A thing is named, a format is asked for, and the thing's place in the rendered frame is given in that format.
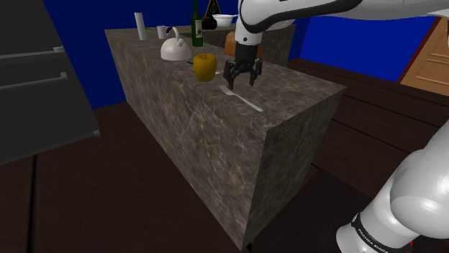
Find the white bowl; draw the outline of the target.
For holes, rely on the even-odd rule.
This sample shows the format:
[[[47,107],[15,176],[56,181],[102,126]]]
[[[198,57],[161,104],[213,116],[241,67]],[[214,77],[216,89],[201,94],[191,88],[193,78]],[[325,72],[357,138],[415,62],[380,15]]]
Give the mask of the white bowl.
[[[216,20],[218,27],[228,27],[237,14],[213,14],[212,17]]]

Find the yellow apple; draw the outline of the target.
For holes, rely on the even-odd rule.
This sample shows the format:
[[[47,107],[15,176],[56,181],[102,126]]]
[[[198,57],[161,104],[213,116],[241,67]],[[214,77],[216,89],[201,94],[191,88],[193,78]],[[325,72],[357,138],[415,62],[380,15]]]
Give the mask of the yellow apple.
[[[217,59],[209,53],[199,53],[193,59],[193,68],[197,79],[201,82],[211,81],[217,71]]]

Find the dark grey refrigerator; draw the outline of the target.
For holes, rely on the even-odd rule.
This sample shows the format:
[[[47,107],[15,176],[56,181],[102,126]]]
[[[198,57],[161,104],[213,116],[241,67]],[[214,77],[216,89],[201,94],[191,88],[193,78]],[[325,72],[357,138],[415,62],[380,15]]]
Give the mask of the dark grey refrigerator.
[[[43,0],[0,0],[0,165],[99,135]]]

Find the white kettle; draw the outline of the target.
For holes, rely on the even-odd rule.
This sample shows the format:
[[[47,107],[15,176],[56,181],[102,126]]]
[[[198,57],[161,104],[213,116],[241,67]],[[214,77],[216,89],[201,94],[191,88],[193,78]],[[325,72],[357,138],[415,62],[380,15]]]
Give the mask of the white kettle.
[[[160,48],[160,56],[163,60],[187,61],[191,58],[191,49],[181,38],[178,30],[172,27],[175,37],[167,39]]]

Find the silver fork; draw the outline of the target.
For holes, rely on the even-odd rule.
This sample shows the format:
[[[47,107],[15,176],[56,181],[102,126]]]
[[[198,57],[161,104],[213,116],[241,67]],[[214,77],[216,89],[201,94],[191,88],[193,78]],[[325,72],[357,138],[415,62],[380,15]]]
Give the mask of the silver fork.
[[[243,102],[245,102],[247,105],[251,106],[253,109],[255,109],[256,111],[262,112],[262,108],[260,108],[259,106],[256,106],[255,104],[249,102],[248,100],[246,100],[245,98],[243,98],[242,96],[232,92],[227,86],[220,86],[220,89],[228,96],[236,96],[238,97],[240,100],[242,100]]]

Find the wooden door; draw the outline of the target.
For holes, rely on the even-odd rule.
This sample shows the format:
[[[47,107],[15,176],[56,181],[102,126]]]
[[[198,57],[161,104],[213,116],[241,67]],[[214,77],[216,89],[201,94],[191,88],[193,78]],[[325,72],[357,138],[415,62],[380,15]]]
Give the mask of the wooden door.
[[[402,78],[402,85],[449,96],[448,23],[448,18],[440,19]]]

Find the brown bread loaf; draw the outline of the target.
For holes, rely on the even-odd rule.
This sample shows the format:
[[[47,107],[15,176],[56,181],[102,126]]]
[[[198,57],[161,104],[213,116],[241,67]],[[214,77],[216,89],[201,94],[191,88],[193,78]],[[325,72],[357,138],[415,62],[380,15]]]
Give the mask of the brown bread loaf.
[[[226,36],[224,44],[224,53],[226,55],[235,56],[235,47],[237,42],[235,41],[235,33],[229,32]],[[260,46],[258,46],[257,58],[260,57]]]

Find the green wine bottle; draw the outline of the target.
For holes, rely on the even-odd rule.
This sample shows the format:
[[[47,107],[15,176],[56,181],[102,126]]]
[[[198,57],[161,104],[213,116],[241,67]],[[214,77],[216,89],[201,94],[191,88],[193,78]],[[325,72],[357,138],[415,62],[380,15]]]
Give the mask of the green wine bottle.
[[[191,15],[191,40],[194,47],[203,46],[202,18],[198,10],[198,0],[193,0],[194,10]]]

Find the white paper towel roll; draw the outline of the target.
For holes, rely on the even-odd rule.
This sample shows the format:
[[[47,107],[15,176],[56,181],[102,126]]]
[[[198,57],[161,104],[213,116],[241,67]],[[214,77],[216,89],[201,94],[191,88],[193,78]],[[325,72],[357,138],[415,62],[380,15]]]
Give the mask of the white paper towel roll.
[[[136,21],[136,25],[137,25],[137,31],[138,31],[139,38],[140,38],[140,40],[146,40],[147,35],[146,35],[145,23],[143,20],[142,12],[135,12],[134,15],[135,15],[135,21]]]

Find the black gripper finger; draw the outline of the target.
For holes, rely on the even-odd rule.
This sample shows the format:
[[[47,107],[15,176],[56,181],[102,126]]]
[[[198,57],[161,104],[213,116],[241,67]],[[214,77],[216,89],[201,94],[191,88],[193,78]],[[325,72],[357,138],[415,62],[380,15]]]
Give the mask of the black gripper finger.
[[[250,86],[254,86],[256,78],[262,73],[262,64],[263,61],[258,58],[248,63],[247,70],[250,73]]]
[[[223,77],[228,82],[228,88],[234,88],[234,80],[240,74],[240,63],[238,61],[227,60],[224,65]]]

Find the black triangular object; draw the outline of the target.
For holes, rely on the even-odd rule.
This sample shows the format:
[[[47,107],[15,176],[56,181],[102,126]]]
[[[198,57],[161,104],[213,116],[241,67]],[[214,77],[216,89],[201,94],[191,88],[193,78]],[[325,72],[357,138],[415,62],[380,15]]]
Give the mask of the black triangular object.
[[[204,16],[213,17],[215,14],[221,14],[218,0],[209,0]]]

